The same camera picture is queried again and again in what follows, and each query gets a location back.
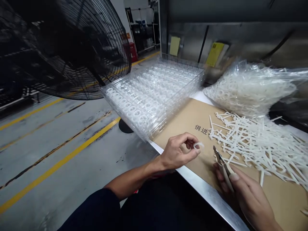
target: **fan stand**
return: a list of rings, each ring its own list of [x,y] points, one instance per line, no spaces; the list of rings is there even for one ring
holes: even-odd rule
[[[119,121],[119,129],[127,134],[134,132],[122,119]]]

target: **industrial fan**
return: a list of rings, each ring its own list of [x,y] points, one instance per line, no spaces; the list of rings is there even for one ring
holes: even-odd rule
[[[101,86],[131,70],[126,32],[109,0],[1,0],[0,27],[2,95],[26,86],[99,99]]]

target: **stacked plastic trays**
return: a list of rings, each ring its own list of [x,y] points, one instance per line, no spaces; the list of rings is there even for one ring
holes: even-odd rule
[[[201,68],[159,59],[102,88],[118,115],[144,141],[166,126],[203,82]]]

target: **metal table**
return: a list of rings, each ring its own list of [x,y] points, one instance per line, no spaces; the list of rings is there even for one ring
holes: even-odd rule
[[[211,100],[209,100],[202,91],[196,92],[191,98],[199,100],[201,102],[215,105]],[[308,134],[302,132],[292,126],[285,126],[289,131],[300,137],[304,141],[308,141]],[[150,142],[150,144],[162,154],[164,151],[156,143]],[[236,231],[238,230],[249,230],[247,225],[239,217],[237,213],[223,200],[220,193],[214,189],[211,185],[205,182],[202,178],[196,175],[186,166],[178,168],[177,171],[179,174],[184,177],[184,179],[222,216],[223,219],[228,222],[228,224]]]

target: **gray floor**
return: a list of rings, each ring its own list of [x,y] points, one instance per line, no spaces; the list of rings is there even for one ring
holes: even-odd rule
[[[154,56],[134,65],[132,71],[151,65],[157,58]],[[3,119],[0,127],[57,99],[47,96],[41,103]],[[0,185],[5,185],[50,153],[0,189],[0,213],[4,211],[0,214],[0,230],[57,230],[91,193],[157,155],[136,134],[124,134],[116,124],[75,157],[61,164],[116,118],[118,115],[105,99],[64,99],[0,131]],[[53,166],[60,168],[37,184]],[[31,184],[37,185],[24,195],[20,194]]]

